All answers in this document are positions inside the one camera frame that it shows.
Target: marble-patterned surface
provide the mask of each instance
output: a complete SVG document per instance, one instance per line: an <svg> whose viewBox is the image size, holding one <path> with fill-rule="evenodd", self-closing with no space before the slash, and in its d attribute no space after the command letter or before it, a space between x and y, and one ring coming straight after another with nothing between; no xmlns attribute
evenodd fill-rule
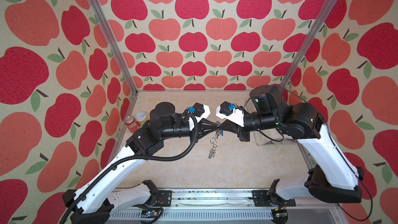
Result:
<svg viewBox="0 0 398 224"><path fill-rule="evenodd" d="M176 112L199 102L210 107L207 118L215 116L216 107L224 101L243 105L248 92L140 92L132 115L149 112L156 104L168 101ZM130 134L125 134L125 144ZM157 187L185 188L257 188L269 187L274 179L286 179L308 171L297 145L257 146L254 136L251 142L239 141L236 134L224 132L218 141L214 158L209 159L211 134L199 140L183 159L174 162L147 161L133 171L119 187L132 187L151 179ZM186 149L189 138L172 138L164 141L164 148L156 156L175 156Z"/></svg>

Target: red soda can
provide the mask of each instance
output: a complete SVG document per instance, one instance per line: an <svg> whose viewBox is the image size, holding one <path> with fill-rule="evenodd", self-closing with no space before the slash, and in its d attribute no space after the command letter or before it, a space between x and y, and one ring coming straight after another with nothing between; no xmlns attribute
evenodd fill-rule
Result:
<svg viewBox="0 0 398 224"><path fill-rule="evenodd" d="M127 117L125 118L125 124L126 124L126 126L127 126L127 129L128 129L131 133L134 133L136 130L139 129L138 122L137 122L137 121L135 120L135 118L132 117L132 116L127 116Z"/></svg>

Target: apple-patterned fabric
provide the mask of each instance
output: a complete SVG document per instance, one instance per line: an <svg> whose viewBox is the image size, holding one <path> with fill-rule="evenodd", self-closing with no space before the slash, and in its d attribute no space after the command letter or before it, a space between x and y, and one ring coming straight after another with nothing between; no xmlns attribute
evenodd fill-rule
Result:
<svg viewBox="0 0 398 224"><path fill-rule="evenodd" d="M56 224L63 192L107 164L131 92L87 0L0 12L0 224Z"/></svg>
<svg viewBox="0 0 398 224"><path fill-rule="evenodd" d="M102 9L124 29L115 37L135 61L138 90L250 90L280 83L324 1L109 0ZM318 42L308 55L319 52Z"/></svg>
<svg viewBox="0 0 398 224"><path fill-rule="evenodd" d="M320 110L348 160L365 169L373 199L366 223L398 223L398 0L338 0L336 7L315 37L319 54L307 52L287 88ZM362 203L342 206L363 219L371 203L360 187Z"/></svg>

